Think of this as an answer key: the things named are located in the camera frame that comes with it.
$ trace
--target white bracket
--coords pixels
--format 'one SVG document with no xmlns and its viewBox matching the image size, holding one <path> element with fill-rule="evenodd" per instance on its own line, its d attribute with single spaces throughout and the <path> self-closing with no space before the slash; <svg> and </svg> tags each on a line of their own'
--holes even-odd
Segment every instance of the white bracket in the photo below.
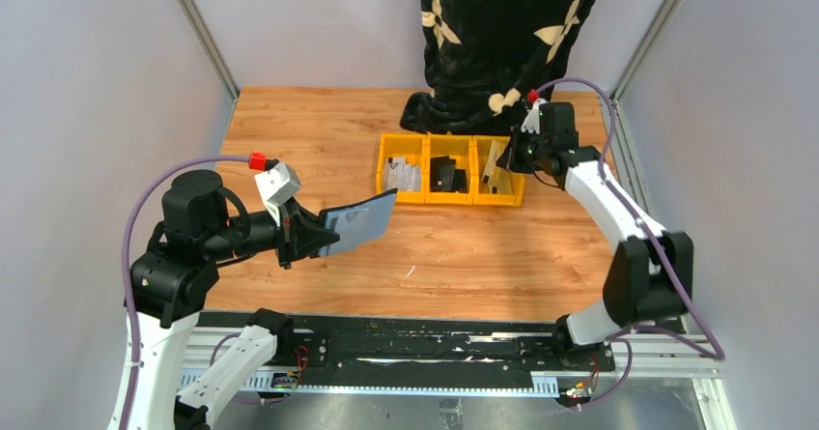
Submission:
<svg viewBox="0 0 819 430">
<path fill-rule="evenodd" d="M 521 124 L 521 132 L 540 133 L 540 105 L 546 103 L 548 101 L 544 99 L 538 99 L 532 103 L 532 109 L 526 114 L 523 124 Z"/>
<path fill-rule="evenodd" d="M 208 407 L 207 424 L 213 428 L 216 419 L 231 398 L 244 386 L 247 378 L 271 360 L 276 352 L 276 336 L 259 326 L 247 326 L 231 348 L 199 380 L 179 393 L 179 400 L 191 408 Z M 174 376 L 174 384 L 180 375 Z"/>
<path fill-rule="evenodd" d="M 285 162 L 279 161 L 272 169 L 260 172 L 254 178 L 265 209 L 273 217 L 276 225 L 281 225 L 279 206 L 284 205 L 301 189 L 296 171 Z"/>
</svg>

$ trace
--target metal bar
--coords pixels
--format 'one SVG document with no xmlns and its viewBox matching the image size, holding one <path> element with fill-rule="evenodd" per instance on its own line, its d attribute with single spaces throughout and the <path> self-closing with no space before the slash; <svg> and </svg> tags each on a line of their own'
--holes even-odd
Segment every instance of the metal bar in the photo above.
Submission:
<svg viewBox="0 0 819 430">
<path fill-rule="evenodd" d="M 663 0 L 663 4 L 660 5 L 660 9 L 657 10 L 657 13 L 654 15 L 651 24 L 643 35 L 629 64 L 626 65 L 626 69 L 623 70 L 620 79 L 614 86 L 614 91 L 611 95 L 612 100 L 620 102 L 626 96 L 631 88 L 632 82 L 634 82 L 636 72 L 645 60 L 646 54 L 654 45 L 654 42 L 665 28 L 665 25 L 674 15 L 681 1 L 682 0 Z"/>
<path fill-rule="evenodd" d="M 208 59 L 211 60 L 213 70 L 216 71 L 216 75 L 222 82 L 225 91 L 233 99 L 233 101 L 238 100 L 240 89 L 236 83 L 236 79 L 234 79 L 234 77 L 231 75 L 227 63 L 225 63 L 224 58 L 222 58 L 222 54 L 219 53 L 216 42 L 213 40 L 211 32 L 208 30 L 208 26 L 205 25 L 205 20 L 202 18 L 199 10 L 196 8 L 196 3 L 193 0 L 177 1 L 179 2 L 180 7 L 182 7 L 182 11 L 187 18 L 187 21 L 190 23 L 193 33 L 196 35 L 196 38 L 202 45 L 202 49 L 205 50 L 205 54 L 208 55 Z"/>
<path fill-rule="evenodd" d="M 236 114 L 236 106 L 239 104 L 238 101 L 239 101 L 238 99 L 232 99 L 231 100 L 231 104 L 233 106 L 231 106 L 230 115 L 228 115 L 227 122 L 225 123 L 225 129 L 224 129 L 224 131 L 222 131 L 222 135 L 219 137 L 218 151 L 222 150 L 222 147 L 225 146 L 225 141 L 228 139 L 228 132 L 230 131 L 230 126 L 233 123 L 233 116 L 234 116 L 234 114 Z"/>
<path fill-rule="evenodd" d="M 617 178 L 620 186 L 626 190 L 640 208 L 651 214 L 651 206 L 645 193 L 645 184 L 636 164 L 634 148 L 632 147 L 632 136 L 628 123 L 621 109 L 620 102 L 613 100 L 614 109 L 620 118 L 619 129 L 615 133 L 614 141 L 611 145 L 611 155 L 614 159 L 614 166 L 617 169 Z M 611 129 L 611 121 L 607 120 L 606 128 Z"/>
<path fill-rule="evenodd" d="M 693 389 L 705 428 L 708 430 L 736 430 L 737 423 L 719 379 L 694 379 Z"/>
</svg>

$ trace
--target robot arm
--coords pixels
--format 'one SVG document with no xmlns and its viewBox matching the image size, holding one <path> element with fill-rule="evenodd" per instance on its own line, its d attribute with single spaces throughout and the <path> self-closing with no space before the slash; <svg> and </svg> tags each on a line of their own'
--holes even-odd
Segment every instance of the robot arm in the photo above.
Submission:
<svg viewBox="0 0 819 430">
<path fill-rule="evenodd" d="M 535 119 L 539 125 L 533 127 Z M 600 174 L 600 153 L 579 145 L 571 104 L 535 102 L 524 124 L 526 129 L 513 134 L 497 166 L 552 176 L 586 209 L 614 253 L 602 298 L 555 323 L 555 355 L 564 365 L 580 364 L 596 345 L 624 328 L 685 314 L 687 309 L 640 224 L 645 223 L 661 242 L 690 296 L 693 243 L 688 235 L 668 232 L 614 181 L 611 185 L 622 197 L 612 192 Z M 613 177 L 605 164 L 603 171 L 605 177 Z M 624 201 L 638 210 L 639 219 Z"/>
<path fill-rule="evenodd" d="M 299 184 L 292 169 L 275 160 L 266 169 L 257 182 L 262 176 L 267 184 L 260 187 L 267 209 L 258 213 L 248 213 L 222 185 L 221 177 L 209 170 L 180 175 L 162 196 L 164 220 L 130 270 L 141 341 L 127 345 L 109 430 L 210 428 L 253 371 L 271 360 L 292 358 L 293 321 L 261 309 L 230 350 L 177 395 L 185 347 L 219 268 L 273 249 L 280 266 L 288 269 L 340 239 L 293 198 Z M 227 201 L 239 215 L 229 217 Z M 136 370 L 129 362 L 131 348 L 142 352 L 133 400 L 126 403 Z M 126 404 L 131 406 L 130 419 L 122 425 L 119 419 Z"/>
</svg>

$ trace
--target gray wall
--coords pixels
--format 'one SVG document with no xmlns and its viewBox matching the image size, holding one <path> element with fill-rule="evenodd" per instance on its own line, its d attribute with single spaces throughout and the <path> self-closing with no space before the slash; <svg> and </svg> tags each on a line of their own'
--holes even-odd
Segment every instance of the gray wall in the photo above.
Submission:
<svg viewBox="0 0 819 430">
<path fill-rule="evenodd" d="M 420 0 L 195 0 L 240 86 L 423 87 Z M 569 67 L 613 88 L 663 0 L 599 0 Z"/>
<path fill-rule="evenodd" d="M 624 101 L 739 428 L 819 428 L 819 0 L 684 0 Z"/>
<path fill-rule="evenodd" d="M 231 103 L 176 0 L 0 0 L 0 74 L 0 428 L 104 428 L 127 213 L 217 150 Z"/>
</svg>

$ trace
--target white floral pattern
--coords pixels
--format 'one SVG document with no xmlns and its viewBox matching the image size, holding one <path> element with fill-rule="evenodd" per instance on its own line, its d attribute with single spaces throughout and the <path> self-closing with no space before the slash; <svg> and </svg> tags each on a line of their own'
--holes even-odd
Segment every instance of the white floral pattern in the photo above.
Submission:
<svg viewBox="0 0 819 430">
<path fill-rule="evenodd" d="M 580 20 L 578 19 L 579 7 L 580 0 L 572 2 L 572 5 L 569 7 L 569 12 L 566 13 L 566 22 L 562 26 L 549 26 L 535 31 L 535 35 L 538 39 L 545 42 L 546 45 L 551 45 L 549 56 L 546 58 L 546 64 L 551 63 L 551 60 L 554 59 L 554 55 L 557 54 L 557 49 L 560 48 L 560 44 L 563 43 L 569 31 L 572 30 L 572 26 L 580 24 Z"/>
<path fill-rule="evenodd" d="M 443 47 L 443 41 L 448 41 L 457 45 L 461 44 L 461 39 L 455 35 L 455 32 L 443 22 L 443 7 L 440 5 L 440 0 L 433 0 L 433 10 L 431 12 L 421 12 L 421 23 L 424 27 L 432 27 L 433 32 L 438 40 L 438 49 Z"/>
<path fill-rule="evenodd" d="M 503 111 L 504 106 L 512 106 L 520 99 L 521 92 L 513 87 L 509 89 L 509 92 L 506 92 L 506 95 L 492 94 L 489 97 L 489 108 L 494 112 L 494 115 L 497 116 L 501 111 Z"/>
</svg>

